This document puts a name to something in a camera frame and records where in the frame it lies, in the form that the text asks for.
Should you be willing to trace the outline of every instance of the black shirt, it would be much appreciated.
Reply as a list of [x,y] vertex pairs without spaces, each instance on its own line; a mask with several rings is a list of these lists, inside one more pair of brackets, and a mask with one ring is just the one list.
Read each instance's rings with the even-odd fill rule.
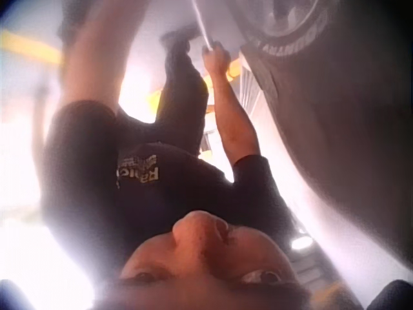
[[54,118],[45,149],[45,220],[93,279],[115,276],[145,240],[194,210],[253,227],[278,243],[291,231],[268,161],[247,156],[234,183],[217,168],[162,143],[117,147],[117,123],[100,103],[79,102]]

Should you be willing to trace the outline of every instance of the printed logo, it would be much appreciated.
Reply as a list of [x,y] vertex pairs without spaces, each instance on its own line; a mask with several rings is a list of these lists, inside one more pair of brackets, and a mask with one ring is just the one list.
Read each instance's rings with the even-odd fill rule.
[[156,164],[156,155],[152,155],[145,160],[137,156],[123,160],[117,169],[118,184],[121,178],[137,179],[141,183],[158,180],[159,167],[156,167]]

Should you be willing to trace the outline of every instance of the forehead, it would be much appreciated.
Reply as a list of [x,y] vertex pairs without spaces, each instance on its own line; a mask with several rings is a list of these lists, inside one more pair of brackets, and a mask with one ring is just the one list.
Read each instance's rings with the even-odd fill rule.
[[[193,278],[171,280],[157,284],[114,287],[107,292],[103,304],[115,304],[112,309],[146,310],[250,310],[274,309],[282,294],[268,294],[259,290],[232,287],[213,278]],[[291,294],[291,300],[297,301],[297,295]],[[299,310],[300,307],[286,307],[286,310]]]

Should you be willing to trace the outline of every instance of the pants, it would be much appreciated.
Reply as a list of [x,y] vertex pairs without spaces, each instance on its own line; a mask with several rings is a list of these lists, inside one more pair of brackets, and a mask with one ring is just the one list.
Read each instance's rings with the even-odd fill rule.
[[[59,31],[64,46],[62,80],[66,70],[65,59],[70,57],[76,34],[81,29],[93,3],[94,0],[64,1],[64,19]],[[165,70],[166,83],[155,123],[143,123],[119,109],[117,115],[119,148],[161,142],[198,156],[208,104],[207,85],[193,66],[185,48],[178,44],[168,51]]]

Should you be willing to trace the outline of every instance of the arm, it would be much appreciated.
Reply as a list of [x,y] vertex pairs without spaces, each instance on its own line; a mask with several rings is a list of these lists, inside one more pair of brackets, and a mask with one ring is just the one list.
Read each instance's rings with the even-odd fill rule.
[[204,49],[203,57],[214,86],[218,132],[231,166],[245,156],[260,155],[254,126],[227,80],[228,52],[217,43],[213,51]]
[[63,103],[43,153],[43,218],[93,279],[110,278],[127,256],[128,220],[117,208],[117,101],[146,0],[102,0],[70,51]]
[[104,0],[70,52],[63,104],[98,101],[117,112],[130,46],[148,0]]

